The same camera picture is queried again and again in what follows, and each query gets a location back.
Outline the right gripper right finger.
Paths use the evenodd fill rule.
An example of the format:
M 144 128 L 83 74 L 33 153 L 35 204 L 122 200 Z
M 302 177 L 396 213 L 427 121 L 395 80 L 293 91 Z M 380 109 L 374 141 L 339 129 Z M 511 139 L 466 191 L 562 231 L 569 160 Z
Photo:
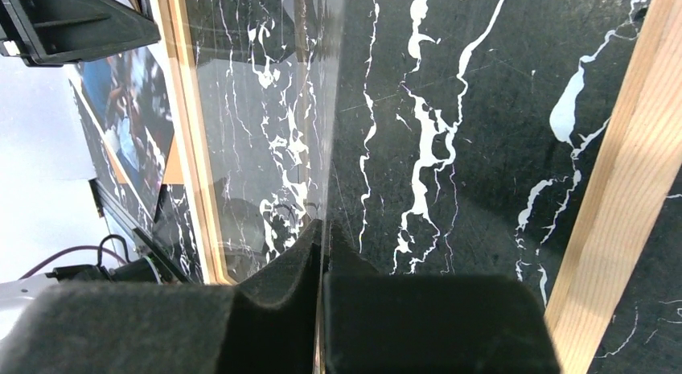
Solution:
M 386 275 L 337 223 L 324 235 L 329 373 L 557 373 L 532 293 L 499 275 Z

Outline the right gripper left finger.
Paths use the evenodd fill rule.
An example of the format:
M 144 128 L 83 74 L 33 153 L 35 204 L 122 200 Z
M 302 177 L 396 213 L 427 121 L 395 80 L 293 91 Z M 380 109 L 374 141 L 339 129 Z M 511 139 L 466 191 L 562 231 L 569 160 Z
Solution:
M 321 220 L 234 286 L 62 282 L 1 346 L 4 373 L 310 373 Z

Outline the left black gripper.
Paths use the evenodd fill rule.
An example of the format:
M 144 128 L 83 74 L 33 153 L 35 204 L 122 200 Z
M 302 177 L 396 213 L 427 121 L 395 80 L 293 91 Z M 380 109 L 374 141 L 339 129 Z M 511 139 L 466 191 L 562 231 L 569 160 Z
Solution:
M 153 20 L 116 0 L 1 0 L 1 55 L 28 67 L 99 60 L 160 39 Z

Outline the printed street photo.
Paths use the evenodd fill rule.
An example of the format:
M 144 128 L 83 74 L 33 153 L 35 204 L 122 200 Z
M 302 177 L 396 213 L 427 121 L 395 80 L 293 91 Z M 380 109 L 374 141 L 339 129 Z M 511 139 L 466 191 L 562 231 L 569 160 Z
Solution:
M 68 68 L 88 117 L 143 211 L 154 217 L 175 134 L 160 43 Z

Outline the brown cardboard backing board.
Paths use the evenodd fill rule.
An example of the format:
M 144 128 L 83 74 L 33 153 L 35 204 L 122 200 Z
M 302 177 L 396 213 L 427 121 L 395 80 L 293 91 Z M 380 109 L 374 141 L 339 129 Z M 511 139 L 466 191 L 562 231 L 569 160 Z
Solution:
M 117 182 L 121 184 L 128 184 L 130 181 L 129 176 L 124 172 L 122 167 L 122 162 L 117 158 L 115 153 L 112 151 L 112 146 L 103 141 L 102 147 L 105 149 L 109 160 L 112 163 L 113 172 L 116 176 Z M 183 170 L 180 163 L 180 155 L 177 144 L 177 139 L 173 138 L 170 145 L 170 151 L 166 161 L 166 169 L 164 172 L 162 184 L 184 184 Z

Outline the light wooden picture frame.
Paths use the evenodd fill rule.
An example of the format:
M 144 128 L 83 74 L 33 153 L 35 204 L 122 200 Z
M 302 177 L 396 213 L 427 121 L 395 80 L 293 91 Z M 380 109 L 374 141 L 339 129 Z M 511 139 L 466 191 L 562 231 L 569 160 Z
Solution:
M 209 261 L 207 182 L 191 118 L 183 17 L 149 0 L 170 60 L 196 238 Z M 625 308 L 658 256 L 646 244 L 681 164 L 681 0 L 346 0 L 310 373 L 326 372 L 324 235 L 337 223 L 386 275 L 499 275 L 538 302 L 557 373 L 616 373 L 671 323 L 679 251 L 655 267 L 662 303 Z

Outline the clear plastic cover sheet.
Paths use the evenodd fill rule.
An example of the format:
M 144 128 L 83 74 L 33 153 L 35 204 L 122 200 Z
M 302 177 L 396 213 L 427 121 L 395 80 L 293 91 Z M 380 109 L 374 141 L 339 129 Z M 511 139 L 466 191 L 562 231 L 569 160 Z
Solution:
M 345 1 L 176 0 L 217 282 L 326 217 Z

